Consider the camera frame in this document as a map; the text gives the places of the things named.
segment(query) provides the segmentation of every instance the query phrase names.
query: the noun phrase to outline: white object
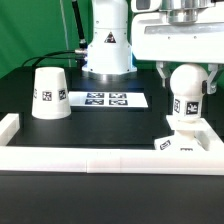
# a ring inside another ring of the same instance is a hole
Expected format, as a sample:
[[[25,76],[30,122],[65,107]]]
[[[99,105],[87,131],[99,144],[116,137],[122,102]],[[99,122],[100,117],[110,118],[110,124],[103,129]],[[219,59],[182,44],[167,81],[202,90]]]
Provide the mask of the white object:
[[[18,115],[9,114],[6,118],[13,121],[13,116],[17,120]],[[7,125],[5,131],[10,130],[11,126]],[[0,170],[224,175],[224,145],[209,125],[206,130],[199,131],[197,135],[199,140],[205,140],[209,151],[194,153],[172,150],[0,146]]]
[[[39,119],[60,119],[71,114],[65,72],[62,68],[36,69],[32,115]]]
[[[7,114],[0,121],[0,146],[6,146],[19,128],[19,114]]]
[[[173,72],[170,79],[174,94],[173,115],[167,116],[167,121],[175,133],[156,139],[157,150],[203,151],[210,150],[211,145],[214,148],[223,145],[208,123],[200,118],[202,83],[207,78],[206,71],[196,64],[181,65]]]
[[[128,5],[126,0],[92,0],[94,37],[88,46],[83,75],[100,80],[127,78],[137,69],[132,65],[127,41]]]
[[[69,92],[70,106],[147,108],[143,93]]]
[[[201,117],[202,83],[207,79],[207,72],[196,64],[184,64],[174,70],[170,87],[174,94],[175,117],[190,122]]]
[[[170,24],[167,12],[143,13],[132,22],[132,50],[139,60],[224,63],[224,5],[198,9],[194,23]]]

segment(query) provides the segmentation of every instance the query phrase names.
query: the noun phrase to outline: white cylinder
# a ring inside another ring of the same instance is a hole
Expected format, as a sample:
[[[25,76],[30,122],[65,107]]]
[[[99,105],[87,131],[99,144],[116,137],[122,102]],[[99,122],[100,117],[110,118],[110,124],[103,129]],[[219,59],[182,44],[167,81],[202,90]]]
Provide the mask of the white cylinder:
[[[87,70],[96,74],[121,75],[133,69],[127,41],[126,0],[92,0],[93,40],[88,46]]]

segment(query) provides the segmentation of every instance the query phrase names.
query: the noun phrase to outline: white sphere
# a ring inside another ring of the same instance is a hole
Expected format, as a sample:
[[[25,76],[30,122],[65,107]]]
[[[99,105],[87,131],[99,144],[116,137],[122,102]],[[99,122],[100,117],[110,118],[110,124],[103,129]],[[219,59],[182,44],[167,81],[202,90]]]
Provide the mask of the white sphere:
[[[170,86],[176,96],[200,96],[202,82],[207,80],[208,74],[204,68],[197,64],[184,64],[179,66],[172,74]]]

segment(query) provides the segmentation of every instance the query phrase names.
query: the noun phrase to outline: white plastic block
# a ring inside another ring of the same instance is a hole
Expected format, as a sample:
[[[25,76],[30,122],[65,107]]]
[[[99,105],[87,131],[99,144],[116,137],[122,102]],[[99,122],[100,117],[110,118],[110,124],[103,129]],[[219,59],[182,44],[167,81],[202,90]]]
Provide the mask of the white plastic block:
[[[0,170],[86,172],[88,150],[45,147],[0,147]]]
[[[0,146],[6,146],[19,128],[19,114],[7,114],[0,122]]]
[[[224,175],[224,151],[123,150],[121,173]]]
[[[205,131],[210,128],[206,120],[203,118],[197,119],[193,123],[179,121],[176,119],[175,116],[172,116],[172,115],[167,115],[166,119],[170,125],[171,130],[188,130],[188,131],[191,131],[191,130],[202,131],[203,130]]]
[[[224,151],[224,143],[211,127],[207,131],[196,131],[195,137],[202,143],[205,150]]]
[[[120,150],[97,150],[87,160],[88,173],[120,173]]]

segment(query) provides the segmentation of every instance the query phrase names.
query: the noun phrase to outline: metal bracket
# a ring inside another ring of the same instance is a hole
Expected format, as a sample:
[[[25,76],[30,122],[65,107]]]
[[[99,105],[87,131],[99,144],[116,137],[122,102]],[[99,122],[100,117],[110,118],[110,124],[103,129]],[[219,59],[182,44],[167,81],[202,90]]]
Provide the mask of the metal bracket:
[[[165,61],[157,61],[156,62],[156,68],[162,78],[162,86],[166,87],[166,78],[169,78],[171,76],[171,71],[169,69],[169,62]]]
[[[208,64],[208,71],[210,75],[207,79],[207,94],[213,94],[217,90],[217,80],[224,71],[224,65],[220,64]]]

